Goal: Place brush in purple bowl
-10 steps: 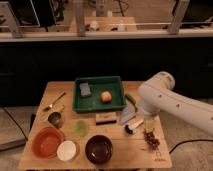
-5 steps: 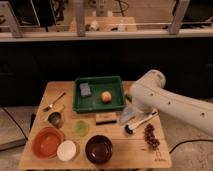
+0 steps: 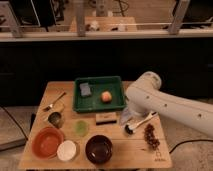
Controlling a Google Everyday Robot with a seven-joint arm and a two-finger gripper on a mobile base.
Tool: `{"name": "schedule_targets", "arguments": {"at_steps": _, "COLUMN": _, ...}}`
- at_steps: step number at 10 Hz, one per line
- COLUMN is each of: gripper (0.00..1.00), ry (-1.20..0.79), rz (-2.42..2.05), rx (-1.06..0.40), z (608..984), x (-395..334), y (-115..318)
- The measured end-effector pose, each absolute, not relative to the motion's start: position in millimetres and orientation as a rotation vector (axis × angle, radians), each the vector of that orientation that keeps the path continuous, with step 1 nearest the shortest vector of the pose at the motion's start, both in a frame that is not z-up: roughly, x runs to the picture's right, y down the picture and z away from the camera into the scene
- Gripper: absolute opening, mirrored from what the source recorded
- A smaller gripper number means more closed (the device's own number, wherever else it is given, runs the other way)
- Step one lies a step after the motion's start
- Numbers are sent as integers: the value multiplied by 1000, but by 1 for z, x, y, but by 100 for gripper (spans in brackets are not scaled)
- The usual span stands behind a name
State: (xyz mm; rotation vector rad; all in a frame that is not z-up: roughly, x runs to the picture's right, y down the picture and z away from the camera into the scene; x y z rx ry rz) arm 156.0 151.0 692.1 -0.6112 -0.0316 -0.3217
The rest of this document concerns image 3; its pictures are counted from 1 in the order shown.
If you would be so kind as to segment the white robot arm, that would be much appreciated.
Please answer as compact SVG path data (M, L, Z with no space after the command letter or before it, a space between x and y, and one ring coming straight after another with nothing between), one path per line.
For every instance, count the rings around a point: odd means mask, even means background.
M213 105L161 92L161 85L158 74L143 73L126 89L130 109L155 111L213 137Z

